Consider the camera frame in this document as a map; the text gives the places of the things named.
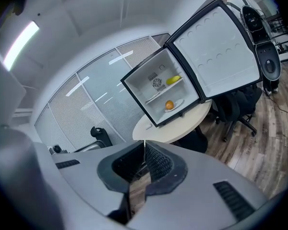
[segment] white table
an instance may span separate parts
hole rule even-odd
[[[212,101],[209,100],[203,104],[198,104],[194,108],[178,117],[168,124],[155,127],[149,118],[144,115],[134,127],[133,140],[155,140],[164,143],[172,143],[189,134],[203,121],[209,112]]]

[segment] wooden floor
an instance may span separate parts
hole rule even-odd
[[[281,109],[288,111],[288,63],[282,64],[278,89],[278,94],[273,94],[271,98]],[[280,111],[275,103],[262,94],[251,124],[257,129],[255,137],[238,122],[232,138],[225,143],[222,141],[226,132],[225,124],[217,125],[213,117],[208,115],[200,124],[208,138],[206,154],[256,183],[271,198],[288,185],[288,114]],[[130,202],[135,212],[144,204],[144,189],[149,183],[147,174],[131,185]]]

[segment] fridge shelf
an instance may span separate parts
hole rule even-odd
[[[154,101],[155,99],[157,99],[158,97],[160,97],[162,94],[164,94],[166,91],[170,90],[171,88],[173,88],[175,85],[177,85],[179,82],[182,82],[183,78],[179,79],[177,82],[171,84],[170,86],[166,87],[164,90],[160,91],[158,95],[156,95],[153,99],[146,101],[145,105],[151,103],[152,101]]]

